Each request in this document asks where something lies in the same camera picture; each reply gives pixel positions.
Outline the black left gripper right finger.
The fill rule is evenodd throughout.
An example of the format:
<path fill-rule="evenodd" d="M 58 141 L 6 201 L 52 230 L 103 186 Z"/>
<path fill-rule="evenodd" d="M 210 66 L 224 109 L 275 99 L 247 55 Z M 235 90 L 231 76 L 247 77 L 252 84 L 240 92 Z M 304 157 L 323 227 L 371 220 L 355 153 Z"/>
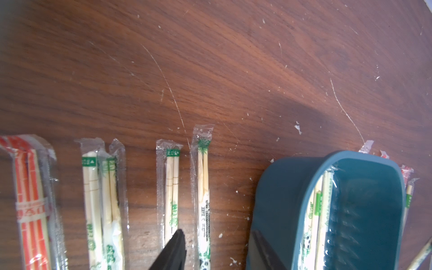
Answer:
<path fill-rule="evenodd" d="M 251 232 L 251 269 L 285 270 L 284 264 L 260 231 Z"/>

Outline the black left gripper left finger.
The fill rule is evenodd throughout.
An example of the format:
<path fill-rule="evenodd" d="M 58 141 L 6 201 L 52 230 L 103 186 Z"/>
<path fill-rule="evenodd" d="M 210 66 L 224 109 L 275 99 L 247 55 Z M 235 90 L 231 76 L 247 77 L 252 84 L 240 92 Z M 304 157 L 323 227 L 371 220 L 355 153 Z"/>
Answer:
<path fill-rule="evenodd" d="M 186 254 L 185 234 L 178 229 L 149 270 L 184 270 Z"/>

